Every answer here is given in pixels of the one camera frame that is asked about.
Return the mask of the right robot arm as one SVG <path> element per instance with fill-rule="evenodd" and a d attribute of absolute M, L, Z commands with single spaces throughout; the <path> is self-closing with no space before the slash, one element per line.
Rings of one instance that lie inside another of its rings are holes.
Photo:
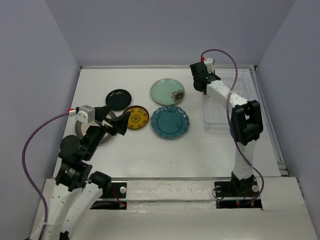
<path fill-rule="evenodd" d="M 261 105 L 247 100 L 225 85 L 214 70 L 211 60 L 190 66 L 193 87 L 225 107 L 231 137 L 235 144 L 235 162 L 230 181 L 216 181 L 212 191 L 218 201 L 225 198 L 243 198 L 259 195 L 254 177 L 253 156 L 256 141 L 264 130 Z"/>

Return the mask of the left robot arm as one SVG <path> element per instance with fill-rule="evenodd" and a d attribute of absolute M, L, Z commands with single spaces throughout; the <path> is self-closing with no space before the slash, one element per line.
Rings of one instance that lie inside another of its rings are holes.
<path fill-rule="evenodd" d="M 61 165 L 49 199 L 44 197 L 29 173 L 25 173 L 44 206 L 43 217 L 31 233 L 31 240 L 72 239 L 78 225 L 96 200 L 110 194 L 112 178 L 100 171 L 91 173 L 92 165 L 88 164 L 106 134 L 124 135 L 127 131 L 130 112 L 108 118 L 110 111 L 109 105 L 83 105 L 71 108 L 42 124 L 44 127 L 55 119 L 68 116 L 75 117 L 78 122 L 89 127 L 83 137 L 68 135 L 60 142 L 58 156 Z"/>

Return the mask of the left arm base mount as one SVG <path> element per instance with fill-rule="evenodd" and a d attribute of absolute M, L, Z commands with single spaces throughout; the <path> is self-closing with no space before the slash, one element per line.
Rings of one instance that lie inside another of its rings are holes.
<path fill-rule="evenodd" d="M 113 181 L 109 192 L 92 205 L 91 210 L 126 210 L 127 209 L 127 182 Z"/>

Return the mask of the black round plate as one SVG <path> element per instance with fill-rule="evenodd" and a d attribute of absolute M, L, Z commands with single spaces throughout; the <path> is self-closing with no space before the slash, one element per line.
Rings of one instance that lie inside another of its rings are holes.
<path fill-rule="evenodd" d="M 125 89 L 112 90 L 105 98 L 105 104 L 111 106 L 112 111 L 123 111 L 132 102 L 131 94 Z"/>

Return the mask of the amber patterned plate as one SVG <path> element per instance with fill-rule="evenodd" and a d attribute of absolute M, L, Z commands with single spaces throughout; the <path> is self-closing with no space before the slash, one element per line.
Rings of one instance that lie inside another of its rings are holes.
<path fill-rule="evenodd" d="M 130 130 L 139 130 L 147 125 L 150 119 L 149 112 L 140 105 L 133 105 L 124 110 L 124 113 L 130 113 L 127 127 Z"/>

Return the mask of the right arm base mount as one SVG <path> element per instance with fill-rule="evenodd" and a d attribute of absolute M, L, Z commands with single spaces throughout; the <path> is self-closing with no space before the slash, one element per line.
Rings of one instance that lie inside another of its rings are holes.
<path fill-rule="evenodd" d="M 231 181 L 216 181 L 211 193 L 218 209 L 263 208 L 256 181 L 242 188 L 235 188 Z"/>

